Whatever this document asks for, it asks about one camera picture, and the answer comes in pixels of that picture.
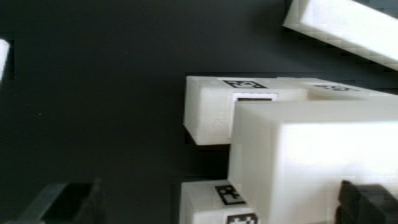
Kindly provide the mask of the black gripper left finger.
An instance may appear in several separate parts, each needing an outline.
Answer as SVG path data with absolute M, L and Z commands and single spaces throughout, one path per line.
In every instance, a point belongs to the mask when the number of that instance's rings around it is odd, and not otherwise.
M 49 184 L 10 224 L 106 224 L 101 181 Z

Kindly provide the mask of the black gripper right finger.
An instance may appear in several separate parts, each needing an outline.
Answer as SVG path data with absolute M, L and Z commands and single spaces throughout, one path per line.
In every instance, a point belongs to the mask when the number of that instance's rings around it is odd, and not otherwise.
M 334 224 L 398 224 L 398 199 L 380 184 L 341 182 Z

